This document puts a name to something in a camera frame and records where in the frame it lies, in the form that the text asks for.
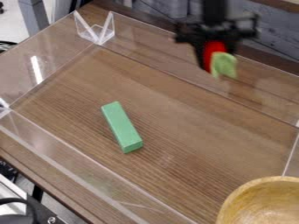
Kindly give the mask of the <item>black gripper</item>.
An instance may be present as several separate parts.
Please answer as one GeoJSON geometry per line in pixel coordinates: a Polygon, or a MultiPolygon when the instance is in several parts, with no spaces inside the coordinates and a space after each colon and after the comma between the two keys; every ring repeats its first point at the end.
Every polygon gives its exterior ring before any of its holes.
{"type": "Polygon", "coordinates": [[[177,23],[175,25],[175,42],[188,43],[195,47],[200,68],[211,70],[211,41],[219,41],[227,47],[227,53],[236,54],[239,41],[257,36],[256,13],[224,17],[220,21],[177,23]]]}

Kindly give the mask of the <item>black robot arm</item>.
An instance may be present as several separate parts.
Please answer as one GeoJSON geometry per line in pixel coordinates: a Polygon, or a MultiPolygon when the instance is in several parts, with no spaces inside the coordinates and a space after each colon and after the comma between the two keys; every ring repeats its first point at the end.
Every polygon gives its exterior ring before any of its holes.
{"type": "Polygon", "coordinates": [[[229,15],[229,0],[203,0],[200,21],[175,24],[176,43],[192,46],[199,67],[212,73],[217,53],[233,56],[243,39],[257,36],[256,13],[229,15]]]}

